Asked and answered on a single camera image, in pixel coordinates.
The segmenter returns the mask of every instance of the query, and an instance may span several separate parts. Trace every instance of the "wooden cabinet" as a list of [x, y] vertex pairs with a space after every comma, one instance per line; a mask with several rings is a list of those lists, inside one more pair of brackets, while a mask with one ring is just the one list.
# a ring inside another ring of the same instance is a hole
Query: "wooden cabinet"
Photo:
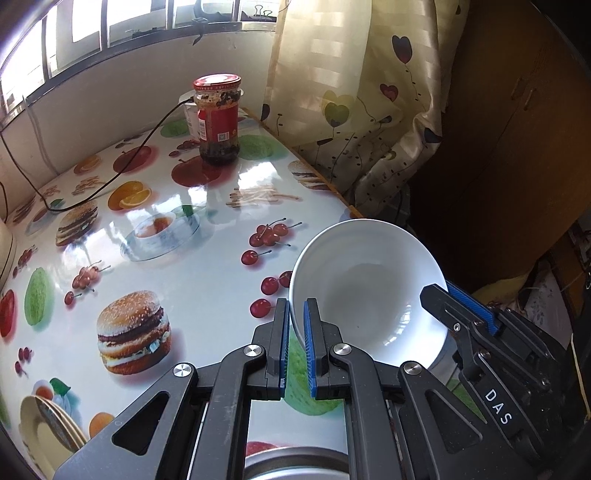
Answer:
[[527, 1], [471, 8], [411, 224], [475, 289], [527, 272], [591, 203], [591, 82]]

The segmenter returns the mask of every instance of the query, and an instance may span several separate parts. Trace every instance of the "glass jar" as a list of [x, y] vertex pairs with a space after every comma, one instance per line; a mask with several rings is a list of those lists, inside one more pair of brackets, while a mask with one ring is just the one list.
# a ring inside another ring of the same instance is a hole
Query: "glass jar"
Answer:
[[195, 104], [199, 109], [199, 153], [210, 165], [228, 165], [238, 157], [241, 81], [238, 75], [222, 73], [206, 75], [193, 82]]

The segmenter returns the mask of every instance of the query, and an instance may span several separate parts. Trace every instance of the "metal pot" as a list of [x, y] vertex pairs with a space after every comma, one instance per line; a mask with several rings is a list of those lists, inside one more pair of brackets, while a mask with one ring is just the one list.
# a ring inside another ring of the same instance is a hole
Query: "metal pot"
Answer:
[[347, 455], [319, 447], [286, 447], [248, 456], [245, 480], [349, 480]]

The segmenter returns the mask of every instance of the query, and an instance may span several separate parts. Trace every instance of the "white bowl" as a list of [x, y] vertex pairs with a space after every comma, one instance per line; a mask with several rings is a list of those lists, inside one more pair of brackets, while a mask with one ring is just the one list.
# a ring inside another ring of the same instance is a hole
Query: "white bowl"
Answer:
[[434, 283], [447, 290], [435, 259], [410, 233], [379, 220], [348, 220], [316, 235], [300, 254], [291, 321], [304, 346], [304, 302], [316, 298], [320, 318], [338, 326], [344, 342], [379, 362], [429, 368], [447, 335], [421, 306], [421, 290]]

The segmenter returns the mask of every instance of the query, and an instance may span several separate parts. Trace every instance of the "metal screw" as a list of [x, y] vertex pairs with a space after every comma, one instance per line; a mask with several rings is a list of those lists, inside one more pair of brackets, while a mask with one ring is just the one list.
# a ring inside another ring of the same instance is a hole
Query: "metal screw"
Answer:
[[351, 346], [347, 345], [346, 343], [337, 343], [333, 347], [333, 351], [337, 355], [349, 355], [351, 353]]
[[262, 348], [258, 345], [246, 345], [243, 351], [246, 356], [258, 356], [262, 353]]
[[423, 371], [423, 368], [416, 362], [406, 362], [404, 364], [404, 371], [409, 375], [418, 375]]
[[175, 377], [186, 377], [191, 374], [191, 365], [189, 364], [178, 364], [173, 368], [173, 374]]

